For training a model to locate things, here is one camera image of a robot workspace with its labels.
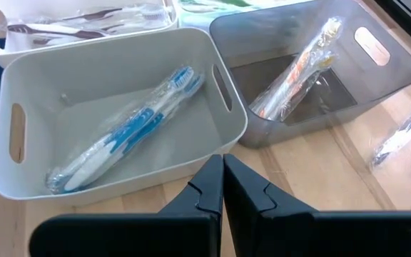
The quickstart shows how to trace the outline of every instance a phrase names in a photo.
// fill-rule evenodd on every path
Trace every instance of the wooden table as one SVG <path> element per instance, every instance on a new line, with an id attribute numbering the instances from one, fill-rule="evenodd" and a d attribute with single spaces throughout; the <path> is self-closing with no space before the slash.
<path id="1" fill-rule="evenodd" d="M 365 8 L 410 53 L 411 38 L 372 1 Z M 367 163 L 375 147 L 411 114 L 411 86 L 343 126 L 259 151 L 231 153 L 288 193 L 320 210 L 411 209 L 411 143 L 381 169 Z M 60 213 L 150 213 L 173 199 L 190 178 L 84 207 L 17 202 L 0 197 L 0 256 L 26 256 L 33 229 Z M 226 215 L 222 256 L 234 256 Z"/>

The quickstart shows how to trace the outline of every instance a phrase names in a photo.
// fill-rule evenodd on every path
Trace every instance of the storage bin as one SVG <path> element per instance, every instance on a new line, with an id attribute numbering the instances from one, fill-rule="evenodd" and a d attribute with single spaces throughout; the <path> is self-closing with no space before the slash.
<path id="1" fill-rule="evenodd" d="M 266 9 L 275 6 L 298 4 L 306 1 L 312 0 L 212 0 L 207 2 L 202 0 L 178 0 L 180 6 L 179 10 L 181 10 L 180 26 L 209 31 L 210 23 L 221 16 Z"/>
<path id="2" fill-rule="evenodd" d="M 206 80 L 169 123 L 88 189 L 49 193 L 44 185 L 47 171 L 81 138 L 89 138 L 102 120 L 146 95 L 182 65 L 204 71 Z M 26 122 L 13 120 L 17 106 Z M 12 157 L 9 148 L 14 149 L 17 135 L 11 124 L 25 127 L 18 135 L 24 140 L 15 140 L 24 146 Z M 221 57 L 209 35 L 198 29 L 29 54 L 10 64 L 1 80 L 0 194 L 82 205 L 155 186 L 192 175 L 210 155 L 229 151 L 246 125 L 245 109 Z M 18 156 L 23 160 L 14 160 Z"/>
<path id="3" fill-rule="evenodd" d="M 20 0 L 16 3 L 12 0 L 0 0 L 0 10 L 7 18 L 23 18 L 24 16 L 33 17 L 39 15 L 52 18 L 61 18 L 74 16 L 76 15 L 78 10 L 94 6 L 124 6 L 140 2 L 164 4 L 165 6 L 169 7 L 170 9 L 172 9 L 171 20 L 173 21 L 173 23 L 170 26 L 162 29 L 108 36 L 100 39 L 92 39 L 92 41 L 106 41 L 128 35 L 140 35 L 155 31 L 174 29 L 178 27 L 178 4 L 176 0 L 110 0 L 105 2 L 99 0 Z M 0 66 L 5 68 L 16 57 L 19 57 L 23 54 L 40 52 L 48 49 L 64 48 L 83 43 L 85 43 L 85 41 L 77 41 L 58 46 L 47 46 L 40 49 L 31 49 L 28 41 L 21 40 L 20 37 L 17 37 L 15 34 L 9 34 L 6 38 L 6 47 L 4 49 L 0 48 Z"/>
<path id="4" fill-rule="evenodd" d="M 309 44 L 323 24 L 342 17 L 338 55 L 284 122 L 249 105 Z M 309 1 L 217 18 L 210 34 L 247 108 L 240 143 L 260 148 L 353 120 L 411 84 L 411 55 L 353 0 Z"/>

